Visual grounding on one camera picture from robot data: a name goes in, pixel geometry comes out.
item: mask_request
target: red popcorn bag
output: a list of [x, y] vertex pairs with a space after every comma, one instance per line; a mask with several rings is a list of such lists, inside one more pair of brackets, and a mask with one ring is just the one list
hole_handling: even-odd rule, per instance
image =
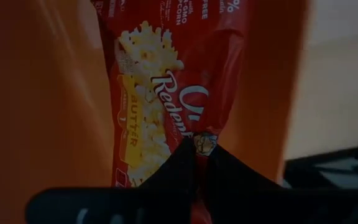
[[241, 74], [246, 1], [92, 3], [111, 87], [113, 185], [139, 186], [193, 133], [209, 133], [197, 146], [208, 155]]

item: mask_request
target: popcorn bag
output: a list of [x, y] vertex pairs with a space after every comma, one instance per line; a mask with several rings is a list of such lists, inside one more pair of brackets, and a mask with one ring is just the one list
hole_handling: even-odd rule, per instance
[[92, 1], [114, 120], [112, 184], [137, 187], [185, 137], [208, 155], [241, 73], [245, 0]]

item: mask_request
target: cartoon face logo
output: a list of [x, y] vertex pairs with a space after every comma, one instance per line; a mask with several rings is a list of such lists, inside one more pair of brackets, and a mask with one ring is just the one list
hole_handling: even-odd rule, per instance
[[217, 145], [218, 137], [210, 133], [201, 133], [194, 137], [196, 152], [202, 156], [209, 156]]

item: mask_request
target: yellow butter label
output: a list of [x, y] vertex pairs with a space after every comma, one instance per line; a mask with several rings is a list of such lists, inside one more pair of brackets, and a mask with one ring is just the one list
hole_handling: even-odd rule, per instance
[[122, 84], [127, 91], [127, 144], [124, 162], [137, 167], [142, 160], [142, 103], [136, 95], [135, 81], [130, 75], [122, 76]]

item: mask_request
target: wall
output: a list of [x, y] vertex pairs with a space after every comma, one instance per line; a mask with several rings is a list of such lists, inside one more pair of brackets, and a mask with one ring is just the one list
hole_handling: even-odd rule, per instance
[[358, 146], [358, 1], [313, 1], [286, 159]]
[[42, 190], [111, 185], [109, 85], [88, 0], [2, 4], [0, 223], [24, 223]]

